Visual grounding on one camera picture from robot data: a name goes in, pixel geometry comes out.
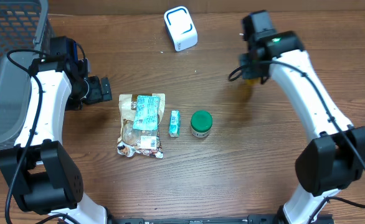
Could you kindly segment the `yellow Vim dish soap bottle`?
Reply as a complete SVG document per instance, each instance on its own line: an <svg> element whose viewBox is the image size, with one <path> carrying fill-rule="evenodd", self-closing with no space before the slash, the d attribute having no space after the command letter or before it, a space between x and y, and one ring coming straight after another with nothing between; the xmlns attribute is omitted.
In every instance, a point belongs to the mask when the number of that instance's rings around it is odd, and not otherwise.
<svg viewBox="0 0 365 224"><path fill-rule="evenodd" d="M247 85L250 85L250 86L253 86L253 85L256 85L260 82L260 79L259 78L256 78L256 79L248 79L245 81Z"/></svg>

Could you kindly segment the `brown Pantree bag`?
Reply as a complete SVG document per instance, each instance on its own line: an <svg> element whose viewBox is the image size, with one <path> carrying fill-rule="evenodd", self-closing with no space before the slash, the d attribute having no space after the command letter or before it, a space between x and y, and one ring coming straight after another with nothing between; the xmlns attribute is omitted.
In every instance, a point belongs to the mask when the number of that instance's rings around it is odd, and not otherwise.
<svg viewBox="0 0 365 224"><path fill-rule="evenodd" d="M133 129L133 122L136 114L136 102L139 94L122 94L119 96L121 130L117 146L120 144L124 144L133 146L135 147L135 149L160 148L162 151L159 136L159 124L164 114L166 95L164 93L148 93L140 95L160 97L158 110L158 129L154 131L142 131Z"/></svg>

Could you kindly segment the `colourful snack packet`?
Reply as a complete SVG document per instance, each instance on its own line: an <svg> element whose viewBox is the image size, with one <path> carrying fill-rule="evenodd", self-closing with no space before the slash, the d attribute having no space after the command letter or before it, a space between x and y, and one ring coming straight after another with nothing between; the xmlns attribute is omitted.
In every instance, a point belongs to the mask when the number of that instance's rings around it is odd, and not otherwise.
<svg viewBox="0 0 365 224"><path fill-rule="evenodd" d="M117 151L120 155L126 157L133 157L136 154L141 154L144 156L149 156L157 159L162 159L164 157L163 152L160 148L157 149L135 149L135 147L130 145L120 144L117 146Z"/></svg>

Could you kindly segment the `green Kleenex tissue pack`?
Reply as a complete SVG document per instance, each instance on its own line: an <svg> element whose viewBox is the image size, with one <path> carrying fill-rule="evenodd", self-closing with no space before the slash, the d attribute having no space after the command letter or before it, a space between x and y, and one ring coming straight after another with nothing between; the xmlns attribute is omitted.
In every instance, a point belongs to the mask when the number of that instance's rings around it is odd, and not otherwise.
<svg viewBox="0 0 365 224"><path fill-rule="evenodd" d="M177 138L180 135L181 115L179 110L172 110L169 120L169 135Z"/></svg>

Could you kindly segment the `green lid white jar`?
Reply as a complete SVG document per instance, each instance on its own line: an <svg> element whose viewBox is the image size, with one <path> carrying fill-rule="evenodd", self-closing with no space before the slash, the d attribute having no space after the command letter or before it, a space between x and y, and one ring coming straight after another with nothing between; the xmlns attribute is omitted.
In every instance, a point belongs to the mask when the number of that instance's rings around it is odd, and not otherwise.
<svg viewBox="0 0 365 224"><path fill-rule="evenodd" d="M209 135L212 124L212 115L208 111L196 111L191 117L191 133L197 138L205 138Z"/></svg>

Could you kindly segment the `green wet wipes pack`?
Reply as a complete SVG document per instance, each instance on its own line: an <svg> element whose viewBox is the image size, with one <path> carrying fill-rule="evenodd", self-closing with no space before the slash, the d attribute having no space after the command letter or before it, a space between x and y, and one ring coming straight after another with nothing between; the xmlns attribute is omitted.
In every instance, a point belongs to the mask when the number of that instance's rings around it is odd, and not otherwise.
<svg viewBox="0 0 365 224"><path fill-rule="evenodd" d="M154 131L158 129L158 110L160 97L139 95L136 102L136 114L133 129Z"/></svg>

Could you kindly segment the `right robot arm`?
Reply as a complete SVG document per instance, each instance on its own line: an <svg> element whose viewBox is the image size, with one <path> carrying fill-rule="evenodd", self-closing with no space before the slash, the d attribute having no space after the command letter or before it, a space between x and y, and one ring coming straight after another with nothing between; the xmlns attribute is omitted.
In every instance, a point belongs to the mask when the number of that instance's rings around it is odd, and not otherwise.
<svg viewBox="0 0 365 224"><path fill-rule="evenodd" d="M267 11L242 19L246 54L239 75L284 91L306 133L307 147L295 161L298 187L274 215L250 215L250 223L332 223L321 210L365 174L365 127L355 127L318 78L303 43L293 31L278 32Z"/></svg>

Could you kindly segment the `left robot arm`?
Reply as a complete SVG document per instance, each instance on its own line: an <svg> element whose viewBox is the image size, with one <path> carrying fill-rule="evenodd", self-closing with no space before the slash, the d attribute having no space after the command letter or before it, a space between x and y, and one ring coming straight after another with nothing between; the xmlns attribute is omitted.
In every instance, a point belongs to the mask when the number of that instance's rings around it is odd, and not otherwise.
<svg viewBox="0 0 365 224"><path fill-rule="evenodd" d="M44 215L45 223L113 223L107 208L83 190L79 168L62 145L64 114L112 99L107 78L90 76L82 46L66 36L50 40L47 53L37 51L29 67L8 60L31 80L26 118L14 147L0 151L0 170L8 184L4 216L11 222L11 200L23 212Z"/></svg>

